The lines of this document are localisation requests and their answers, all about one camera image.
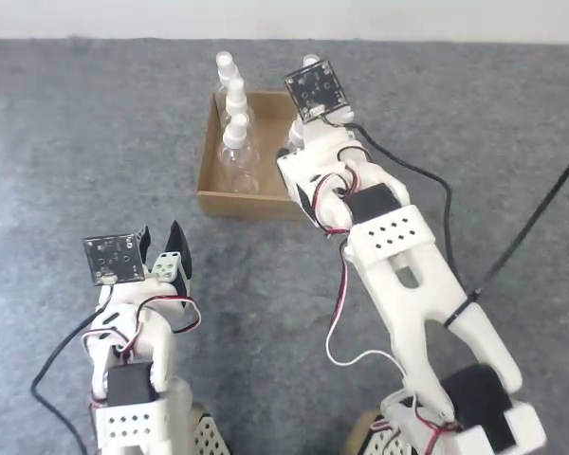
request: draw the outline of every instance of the plastic bottle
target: plastic bottle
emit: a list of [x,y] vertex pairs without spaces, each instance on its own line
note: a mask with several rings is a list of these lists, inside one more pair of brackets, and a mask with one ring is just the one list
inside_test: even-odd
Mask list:
[[245,82],[242,80],[242,78],[235,78],[228,82],[228,94],[226,95],[226,112],[221,117],[222,131],[225,131],[230,119],[236,114],[246,114],[248,116],[248,128],[252,131],[255,124],[255,113],[247,103]]
[[231,54],[225,50],[217,54],[215,61],[217,62],[217,74],[219,75],[219,82],[217,87],[215,87],[215,101],[217,103],[217,112],[221,118],[226,110],[228,83],[232,79],[240,78],[240,72]]
[[249,140],[248,125],[246,114],[234,114],[224,131],[218,151],[222,191],[259,192],[259,156]]

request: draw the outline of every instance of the red wire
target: red wire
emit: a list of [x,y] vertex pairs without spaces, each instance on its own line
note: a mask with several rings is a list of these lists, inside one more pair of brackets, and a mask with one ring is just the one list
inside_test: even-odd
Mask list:
[[434,451],[434,447],[436,446],[436,443],[438,442],[438,438],[440,438],[440,435],[443,434],[444,432],[445,431],[441,428],[438,428],[434,431],[434,433],[432,434],[432,437],[428,441],[428,445],[426,446],[426,452],[424,453],[424,455],[431,455],[432,454],[432,452]]
[[314,195],[312,196],[312,211],[315,214],[314,216],[315,216],[317,224],[319,225],[319,227],[321,227],[321,229],[324,231],[324,233],[326,235],[345,234],[345,233],[350,231],[349,229],[344,229],[344,228],[340,228],[340,227],[325,227],[322,225],[322,223],[320,222],[320,220],[316,214],[316,208],[317,208],[318,203],[319,203],[319,196],[321,195],[322,186],[333,175],[339,177],[343,181],[343,185],[345,185],[345,193],[346,194],[350,194],[351,192],[356,190],[356,187],[358,184],[358,175],[351,168],[348,168],[347,166],[346,166],[346,169],[348,171],[350,171],[350,173],[352,174],[352,186],[348,186],[348,182],[345,180],[345,178],[343,178],[338,173],[328,173],[327,175],[325,175],[321,179],[321,181],[316,186],[316,189],[314,189]]
[[333,316],[331,317],[329,330],[331,330],[331,327],[335,322],[335,318],[337,317],[337,314],[340,311],[340,308],[342,307],[343,302],[345,300],[345,292],[348,284],[348,264],[345,262],[345,259],[343,259],[343,248],[345,247],[345,245],[346,245],[345,240],[340,243],[340,260],[341,260],[340,289],[338,290],[338,299],[336,300],[335,303],[335,310],[333,311]]

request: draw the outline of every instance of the white plastic part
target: white plastic part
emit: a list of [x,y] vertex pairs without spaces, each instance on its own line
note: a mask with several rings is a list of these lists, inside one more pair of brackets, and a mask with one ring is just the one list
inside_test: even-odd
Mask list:
[[[401,438],[414,447],[417,453],[424,453],[432,430],[415,416],[414,410],[400,403],[412,395],[397,391],[381,403],[381,414],[401,430]],[[422,415],[429,420],[438,417],[429,409],[421,408]],[[516,445],[498,455],[524,455],[546,443],[545,433],[535,410],[526,403],[512,400],[512,408],[504,412]],[[462,432],[443,433],[434,447],[432,455],[495,455],[482,427],[476,426]]]
[[303,56],[303,66],[309,66],[311,64],[315,64],[321,58],[316,54],[307,54]]
[[226,442],[210,415],[204,415],[193,433],[194,445],[198,455],[229,455]]
[[131,406],[98,408],[96,413],[99,449],[151,446],[169,439],[167,400]]
[[291,152],[303,147],[303,121],[300,116],[296,116],[293,123],[291,123],[291,127],[288,130],[288,143],[293,149]]
[[229,52],[222,50],[215,57],[215,61],[217,62],[219,81],[223,85],[228,86],[229,81],[240,77],[238,66],[234,63],[234,59]]
[[240,149],[247,140],[248,115],[235,114],[224,131],[223,142],[226,147]]
[[[353,116],[346,107],[328,119],[333,122],[334,118]],[[434,244],[433,234],[419,211],[406,207],[411,201],[405,186],[378,165],[368,162],[363,152],[342,155],[342,161],[338,160],[345,149],[362,149],[362,144],[350,138],[345,128],[314,120],[304,125],[303,143],[302,150],[277,159],[289,196],[303,209],[308,210],[322,175],[336,173],[349,185],[351,174],[346,166],[358,174],[361,189],[384,183],[403,206],[379,219],[353,225],[350,210],[333,191],[342,183],[332,178],[321,189],[316,213],[308,213],[308,217],[315,225],[318,225],[315,218],[319,218],[324,226],[350,229],[345,258],[354,264],[390,331],[393,354],[407,373],[403,380],[406,388],[417,393],[422,403],[437,415],[452,420],[453,406],[428,360],[424,325],[427,319],[444,322],[466,299],[464,290]],[[401,222],[405,217],[413,219],[408,230],[414,230],[415,234],[397,233],[390,239],[392,244],[383,237],[386,243],[380,243],[378,248],[369,231],[380,233],[385,224]],[[411,289],[400,281],[396,272],[403,266],[410,268],[418,287]],[[450,330],[469,346],[480,362],[495,370],[508,393],[520,388],[521,372],[480,306],[470,305]]]
[[413,447],[407,444],[402,436],[395,434],[394,428],[372,433],[362,455],[412,455]]
[[[392,351],[407,373],[406,389],[416,392],[446,420],[453,420],[453,406],[428,360],[424,324],[428,319],[445,322],[466,293],[436,248],[419,210],[407,206],[354,225],[344,253],[388,327]],[[416,288],[400,281],[396,265],[389,261],[394,255],[410,268],[418,282]],[[468,320],[450,329],[480,362],[493,367],[506,391],[512,393],[521,386],[521,372],[485,313],[478,305],[471,306],[467,315],[462,314]]]
[[226,95],[226,112],[232,117],[236,114],[247,112],[247,94],[245,93],[245,82],[241,78],[235,78],[228,83],[228,94]]
[[188,280],[183,268],[180,252],[167,251],[160,254],[152,267],[152,273],[157,276],[160,282],[174,282],[177,279],[177,272],[181,274],[186,290],[190,294],[190,280]]
[[152,455],[195,454],[192,400],[188,383],[173,377],[168,391],[155,402],[98,408],[95,418],[101,454],[137,454],[137,446]]

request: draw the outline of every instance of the gray carpet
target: gray carpet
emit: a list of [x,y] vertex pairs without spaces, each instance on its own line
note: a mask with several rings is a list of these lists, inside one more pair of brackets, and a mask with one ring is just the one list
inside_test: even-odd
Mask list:
[[[470,283],[569,161],[569,46],[0,42],[0,454],[75,453],[29,382],[98,296],[81,238],[144,223],[158,246],[173,219],[187,232],[204,323],[178,339],[178,372],[235,453],[335,454],[360,414],[398,387],[382,358],[341,369],[324,354],[337,240],[306,222],[200,212],[194,188],[222,48],[248,86],[270,90],[304,53],[329,58],[358,121],[453,186],[452,233]],[[442,245],[440,189],[378,160],[408,185]],[[484,307],[523,371],[519,396],[545,425],[542,453],[569,454],[569,183]],[[471,361],[444,329],[428,332],[439,374]],[[353,275],[334,350],[387,347]],[[92,446],[89,375],[73,343],[42,390]]]

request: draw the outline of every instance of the cardboard box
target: cardboard box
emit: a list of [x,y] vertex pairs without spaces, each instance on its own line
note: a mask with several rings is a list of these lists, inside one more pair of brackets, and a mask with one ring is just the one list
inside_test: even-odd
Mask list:
[[302,210],[290,200],[276,166],[275,157],[297,112],[286,92],[253,91],[247,93],[248,104],[255,112],[255,133],[260,152],[260,194],[243,194],[217,190],[219,179],[216,162],[221,143],[221,121],[214,97],[211,97],[207,135],[197,196],[207,215],[253,220],[301,220]]

